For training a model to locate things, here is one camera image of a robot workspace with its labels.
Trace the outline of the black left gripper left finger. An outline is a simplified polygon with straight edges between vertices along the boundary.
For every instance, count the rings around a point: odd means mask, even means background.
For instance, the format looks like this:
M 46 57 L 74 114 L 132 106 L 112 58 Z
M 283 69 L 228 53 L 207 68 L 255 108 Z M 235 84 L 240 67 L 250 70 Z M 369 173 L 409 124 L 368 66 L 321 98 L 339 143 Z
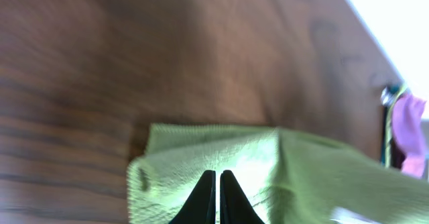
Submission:
M 216 172 L 206 170 L 169 224 L 214 224 L 215 216 Z

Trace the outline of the olive green cloth in stack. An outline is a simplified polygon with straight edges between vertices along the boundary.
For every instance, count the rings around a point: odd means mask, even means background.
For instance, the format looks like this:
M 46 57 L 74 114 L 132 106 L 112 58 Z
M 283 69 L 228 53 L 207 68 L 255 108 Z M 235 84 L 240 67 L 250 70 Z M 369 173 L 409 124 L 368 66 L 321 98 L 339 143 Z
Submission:
M 407 91 L 406 85 L 387 85 L 381 93 L 381 104 L 383 105 L 381 163 L 385 168 L 399 168 L 398 160 L 402 154 L 393 138 L 393 107 Z

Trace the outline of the light green microfiber cloth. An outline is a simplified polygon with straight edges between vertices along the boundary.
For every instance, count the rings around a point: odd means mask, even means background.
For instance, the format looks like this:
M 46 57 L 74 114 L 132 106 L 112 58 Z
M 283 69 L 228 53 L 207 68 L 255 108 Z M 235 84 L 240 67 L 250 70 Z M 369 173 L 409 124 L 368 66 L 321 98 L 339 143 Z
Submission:
M 131 223 L 167 223 L 202 173 L 231 170 L 266 223 L 330 223 L 342 207 L 378 223 L 427 223 L 428 183 L 347 144 L 282 128 L 154 124 L 127 169 Z

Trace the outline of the blue cloth at stack bottom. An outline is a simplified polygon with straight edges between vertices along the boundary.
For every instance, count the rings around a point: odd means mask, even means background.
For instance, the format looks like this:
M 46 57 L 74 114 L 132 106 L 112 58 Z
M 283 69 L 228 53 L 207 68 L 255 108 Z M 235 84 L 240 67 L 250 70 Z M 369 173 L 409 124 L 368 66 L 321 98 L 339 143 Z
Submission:
M 383 106 L 383 143 L 381 150 L 381 163 L 386 167 L 391 167 L 393 139 L 391 122 L 393 106 L 398 98 L 403 94 L 403 85 L 387 85 L 381 92 L 381 104 Z

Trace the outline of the purple microfiber cloth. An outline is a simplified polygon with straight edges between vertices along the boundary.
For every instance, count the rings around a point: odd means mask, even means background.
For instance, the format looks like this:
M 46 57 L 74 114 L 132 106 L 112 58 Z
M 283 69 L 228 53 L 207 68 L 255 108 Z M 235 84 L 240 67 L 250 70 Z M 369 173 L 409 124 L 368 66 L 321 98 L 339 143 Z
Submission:
M 423 177 L 428 152 L 421 128 L 425 106 L 425 100 L 409 93 L 402 95 L 393 106 L 393 137 L 405 156 L 401 171 L 414 178 Z

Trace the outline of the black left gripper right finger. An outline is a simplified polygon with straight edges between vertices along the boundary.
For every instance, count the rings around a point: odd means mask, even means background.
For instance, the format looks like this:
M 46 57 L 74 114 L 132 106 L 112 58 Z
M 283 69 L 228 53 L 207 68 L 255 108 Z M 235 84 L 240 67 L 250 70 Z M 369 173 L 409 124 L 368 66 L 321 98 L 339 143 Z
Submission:
M 220 182 L 220 224 L 264 224 L 232 171 L 225 170 Z

